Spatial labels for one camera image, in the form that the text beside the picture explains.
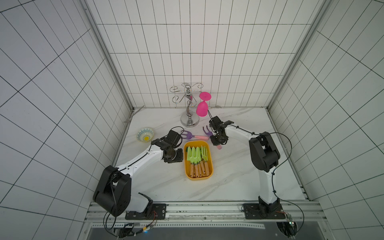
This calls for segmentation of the purple rake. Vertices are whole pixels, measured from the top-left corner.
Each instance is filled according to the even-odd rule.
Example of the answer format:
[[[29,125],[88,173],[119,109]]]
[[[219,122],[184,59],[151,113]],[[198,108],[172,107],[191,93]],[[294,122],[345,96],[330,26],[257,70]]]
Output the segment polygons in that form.
[[[202,141],[208,141],[210,139],[209,136],[200,136],[200,135],[193,135],[191,132],[189,131],[183,131],[181,133],[181,136],[183,139],[185,140],[191,140],[191,139],[198,139],[198,140],[202,140]]]
[[[205,126],[205,127],[203,127],[203,131],[204,131],[204,133],[205,133],[207,136],[209,136],[209,137],[213,135],[213,132],[210,131],[209,126]],[[218,150],[221,150],[221,149],[222,149],[222,146],[221,146],[221,145],[218,145],[218,146],[217,146],[217,149],[218,149]]]

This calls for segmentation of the light green rake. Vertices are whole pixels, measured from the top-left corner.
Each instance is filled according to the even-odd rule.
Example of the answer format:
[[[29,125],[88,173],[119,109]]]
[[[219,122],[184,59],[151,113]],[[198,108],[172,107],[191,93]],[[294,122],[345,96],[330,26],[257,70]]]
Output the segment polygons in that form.
[[[199,178],[198,168],[197,168],[197,153],[196,148],[192,147],[192,159],[194,163],[194,172],[195,172],[195,178]]]
[[[190,163],[190,178],[194,177],[194,163],[192,159],[192,149],[191,147],[187,148],[187,161]]]
[[[204,161],[205,175],[206,175],[206,177],[208,177],[210,175],[210,169],[209,169],[209,165],[208,165],[208,152],[207,152],[206,147],[202,146],[201,155],[202,155],[202,159]]]

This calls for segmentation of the light green spade wooden handle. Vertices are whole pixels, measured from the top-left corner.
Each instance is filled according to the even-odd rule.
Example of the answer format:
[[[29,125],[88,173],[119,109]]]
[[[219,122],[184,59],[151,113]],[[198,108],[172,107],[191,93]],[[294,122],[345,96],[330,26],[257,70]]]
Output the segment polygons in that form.
[[[198,173],[199,173],[199,178],[203,176],[203,171],[201,167],[201,161],[202,161],[202,153],[201,153],[201,148],[197,147],[196,148],[196,153],[197,153],[197,168],[198,168]]]

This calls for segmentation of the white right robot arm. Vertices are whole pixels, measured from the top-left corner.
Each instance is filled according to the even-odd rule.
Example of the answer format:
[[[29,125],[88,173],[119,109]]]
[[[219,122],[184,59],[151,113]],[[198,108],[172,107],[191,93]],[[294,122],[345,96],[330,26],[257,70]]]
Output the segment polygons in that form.
[[[229,139],[236,139],[249,146],[251,161],[259,170],[260,210],[266,215],[279,208],[280,199],[275,195],[272,178],[281,155],[271,134],[249,132],[235,126],[232,121],[223,122],[217,116],[211,118],[209,124],[213,131],[210,136],[213,145],[225,145]]]

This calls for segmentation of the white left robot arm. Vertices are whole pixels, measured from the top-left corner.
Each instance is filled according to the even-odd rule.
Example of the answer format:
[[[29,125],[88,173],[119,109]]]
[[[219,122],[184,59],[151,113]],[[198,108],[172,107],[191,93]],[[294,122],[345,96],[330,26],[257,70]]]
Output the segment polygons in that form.
[[[148,218],[153,212],[153,200],[148,196],[132,191],[132,180],[150,165],[164,161],[179,163],[184,159],[183,149],[180,148],[182,136],[170,130],[169,133],[151,141],[142,153],[118,167],[106,167],[95,193],[93,201],[113,217],[128,211],[134,215]]]

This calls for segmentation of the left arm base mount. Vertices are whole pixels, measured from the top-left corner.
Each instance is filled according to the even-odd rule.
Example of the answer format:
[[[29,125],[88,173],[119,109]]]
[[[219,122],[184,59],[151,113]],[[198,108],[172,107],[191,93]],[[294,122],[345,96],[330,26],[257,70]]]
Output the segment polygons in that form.
[[[164,220],[166,218],[167,205],[164,203],[154,203],[145,194],[138,193],[131,197],[131,201],[126,209],[126,220]]]

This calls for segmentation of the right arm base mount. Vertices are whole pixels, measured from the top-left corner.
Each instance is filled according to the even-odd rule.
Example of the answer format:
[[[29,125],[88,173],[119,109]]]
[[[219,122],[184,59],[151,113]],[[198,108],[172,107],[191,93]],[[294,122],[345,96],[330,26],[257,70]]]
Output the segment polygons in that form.
[[[257,204],[243,204],[242,211],[247,220],[284,220],[286,215],[282,213],[280,199],[277,198],[271,204],[267,204],[259,197]]]

